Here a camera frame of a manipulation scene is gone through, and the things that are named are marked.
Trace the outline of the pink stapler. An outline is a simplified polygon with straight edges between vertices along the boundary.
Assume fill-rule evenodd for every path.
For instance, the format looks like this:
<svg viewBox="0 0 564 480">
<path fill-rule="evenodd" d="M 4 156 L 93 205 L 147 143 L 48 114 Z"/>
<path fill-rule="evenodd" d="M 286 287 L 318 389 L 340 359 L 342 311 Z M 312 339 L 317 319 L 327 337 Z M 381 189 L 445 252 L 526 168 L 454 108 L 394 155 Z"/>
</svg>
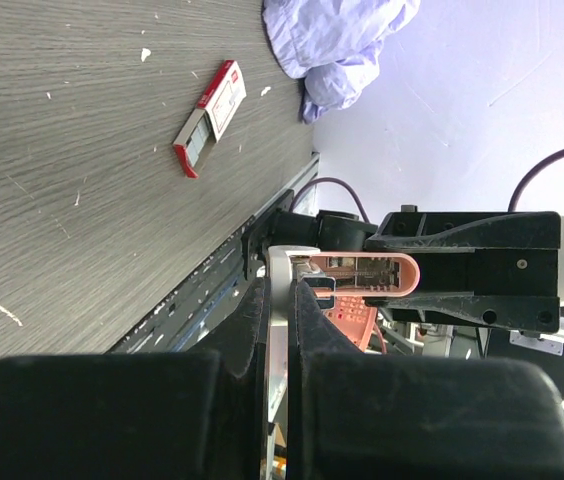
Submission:
<svg viewBox="0 0 564 480">
<path fill-rule="evenodd" d="M 316 297 L 400 298 L 411 294 L 421 278 L 415 259 L 402 253 L 322 251 L 306 246 L 272 246 L 267 276 L 275 293 L 292 283 L 306 283 Z"/>
</svg>

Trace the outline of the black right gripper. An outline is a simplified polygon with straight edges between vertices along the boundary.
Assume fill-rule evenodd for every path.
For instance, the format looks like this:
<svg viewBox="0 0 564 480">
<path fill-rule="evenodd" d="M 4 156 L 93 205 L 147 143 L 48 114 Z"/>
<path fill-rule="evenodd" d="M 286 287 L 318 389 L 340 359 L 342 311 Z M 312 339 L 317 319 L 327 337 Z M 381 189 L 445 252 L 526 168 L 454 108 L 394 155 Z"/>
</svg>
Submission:
<svg viewBox="0 0 564 480">
<path fill-rule="evenodd" d="M 560 237 L 552 212 L 394 212 L 364 249 L 420 267 L 411 294 L 380 304 L 396 321 L 554 333 Z"/>
</svg>

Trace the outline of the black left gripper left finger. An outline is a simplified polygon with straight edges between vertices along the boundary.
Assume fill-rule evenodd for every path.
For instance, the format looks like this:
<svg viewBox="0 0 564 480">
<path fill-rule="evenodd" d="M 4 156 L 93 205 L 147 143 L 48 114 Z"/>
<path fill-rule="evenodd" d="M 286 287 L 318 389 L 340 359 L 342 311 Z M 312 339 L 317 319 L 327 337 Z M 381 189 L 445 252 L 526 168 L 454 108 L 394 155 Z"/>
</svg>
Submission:
<svg viewBox="0 0 564 480">
<path fill-rule="evenodd" d="M 0 359 L 0 479 L 256 479 L 268 283 L 179 353 Z"/>
</svg>

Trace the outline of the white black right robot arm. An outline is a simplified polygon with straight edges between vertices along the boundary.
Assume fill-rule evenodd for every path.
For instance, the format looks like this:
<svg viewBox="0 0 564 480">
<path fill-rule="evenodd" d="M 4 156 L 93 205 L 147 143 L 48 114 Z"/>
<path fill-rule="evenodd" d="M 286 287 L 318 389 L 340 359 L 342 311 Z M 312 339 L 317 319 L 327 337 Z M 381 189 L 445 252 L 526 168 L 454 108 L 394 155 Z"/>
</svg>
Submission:
<svg viewBox="0 0 564 480">
<path fill-rule="evenodd" d="M 554 333 L 561 219 L 552 212 L 393 212 L 373 225 L 340 212 L 284 212 L 275 245 L 402 253 L 421 272 L 401 299 L 367 298 L 398 322 Z"/>
</svg>

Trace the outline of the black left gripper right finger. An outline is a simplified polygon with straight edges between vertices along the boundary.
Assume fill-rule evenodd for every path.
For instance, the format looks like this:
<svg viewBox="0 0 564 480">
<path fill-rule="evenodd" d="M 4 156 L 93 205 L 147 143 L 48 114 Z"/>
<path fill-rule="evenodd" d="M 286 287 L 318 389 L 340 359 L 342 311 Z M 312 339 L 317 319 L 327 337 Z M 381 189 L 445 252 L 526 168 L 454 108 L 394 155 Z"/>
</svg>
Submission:
<svg viewBox="0 0 564 480">
<path fill-rule="evenodd" d="M 293 283 L 291 479 L 564 479 L 550 378 L 508 359 L 361 352 Z"/>
</svg>

